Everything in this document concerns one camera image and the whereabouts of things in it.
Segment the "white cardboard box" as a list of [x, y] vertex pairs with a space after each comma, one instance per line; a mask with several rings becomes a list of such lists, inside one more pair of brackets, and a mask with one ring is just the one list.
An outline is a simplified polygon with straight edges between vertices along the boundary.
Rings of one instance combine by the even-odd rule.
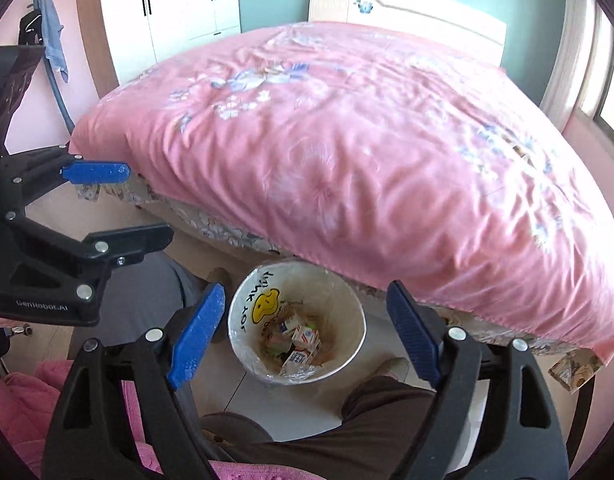
[[291, 341], [296, 349], [313, 353], [319, 348], [320, 336], [317, 330], [309, 326], [298, 325], [293, 330]]

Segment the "black hanging garment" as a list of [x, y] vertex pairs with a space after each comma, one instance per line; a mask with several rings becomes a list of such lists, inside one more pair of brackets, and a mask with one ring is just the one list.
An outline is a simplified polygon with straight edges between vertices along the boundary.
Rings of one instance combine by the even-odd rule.
[[42, 12], [37, 9], [27, 12], [20, 21], [18, 44], [20, 46], [42, 46]]

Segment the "cream bed headboard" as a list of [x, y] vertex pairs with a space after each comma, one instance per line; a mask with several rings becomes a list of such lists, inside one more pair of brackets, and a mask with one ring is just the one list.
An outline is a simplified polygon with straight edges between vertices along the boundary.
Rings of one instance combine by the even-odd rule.
[[339, 22], [442, 41], [499, 67], [506, 24], [456, 0], [309, 0], [309, 21]]

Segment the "white round trash bin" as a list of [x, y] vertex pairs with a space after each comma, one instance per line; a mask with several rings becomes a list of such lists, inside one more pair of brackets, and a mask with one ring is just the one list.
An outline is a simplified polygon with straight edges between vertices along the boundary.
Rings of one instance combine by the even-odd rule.
[[[296, 349], [293, 330], [317, 330], [319, 348]], [[227, 318], [231, 348], [262, 382], [297, 386], [343, 370], [365, 342], [365, 312], [338, 275], [301, 261], [257, 266], [235, 291]]]

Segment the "blue hanging clothes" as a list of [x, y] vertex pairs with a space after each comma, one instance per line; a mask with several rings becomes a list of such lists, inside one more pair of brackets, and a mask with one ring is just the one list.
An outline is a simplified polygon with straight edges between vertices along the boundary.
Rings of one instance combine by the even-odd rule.
[[68, 82], [68, 63], [62, 47], [61, 35], [64, 26], [53, 0], [33, 0], [33, 6], [42, 18], [42, 44], [45, 47], [45, 57], [49, 61], [51, 70]]

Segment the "pink floral bed quilt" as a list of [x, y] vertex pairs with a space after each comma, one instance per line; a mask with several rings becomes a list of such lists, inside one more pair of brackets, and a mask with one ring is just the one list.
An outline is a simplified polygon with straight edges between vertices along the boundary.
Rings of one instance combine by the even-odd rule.
[[343, 23], [261, 28], [107, 94], [74, 152], [375, 289], [614, 357], [614, 218], [498, 67]]

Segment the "white wardrobe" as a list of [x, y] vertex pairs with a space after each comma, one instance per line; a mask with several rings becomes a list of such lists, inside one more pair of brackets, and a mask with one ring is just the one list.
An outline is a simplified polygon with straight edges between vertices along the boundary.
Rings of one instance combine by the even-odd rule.
[[76, 0], [76, 4], [100, 96], [158, 62], [241, 32], [239, 0]]

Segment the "window frame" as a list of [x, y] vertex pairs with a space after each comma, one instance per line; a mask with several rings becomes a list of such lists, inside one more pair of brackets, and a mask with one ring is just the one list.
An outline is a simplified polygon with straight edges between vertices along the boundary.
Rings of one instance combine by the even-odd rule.
[[614, 150], [614, 25], [591, 0], [584, 19], [584, 72], [575, 84], [574, 116]]

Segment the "pink fuzzy garment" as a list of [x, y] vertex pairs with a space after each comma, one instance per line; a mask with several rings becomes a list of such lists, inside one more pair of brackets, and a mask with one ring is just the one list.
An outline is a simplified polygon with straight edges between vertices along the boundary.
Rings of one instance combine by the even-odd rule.
[[[201, 438], [209, 466], [218, 479], [387, 479], [407, 451], [408, 430], [398, 427], [400, 411], [417, 402], [400, 382], [403, 360], [383, 364], [354, 388], [343, 408], [342, 425], [305, 439], [223, 448]], [[0, 478], [35, 479], [71, 361], [42, 363], [32, 376], [14, 373], [0, 379]], [[77, 422], [88, 431], [92, 463], [104, 479], [127, 479], [134, 472], [161, 473], [144, 439], [134, 386], [112, 384], [109, 407], [90, 392], [90, 376], [70, 394]]]

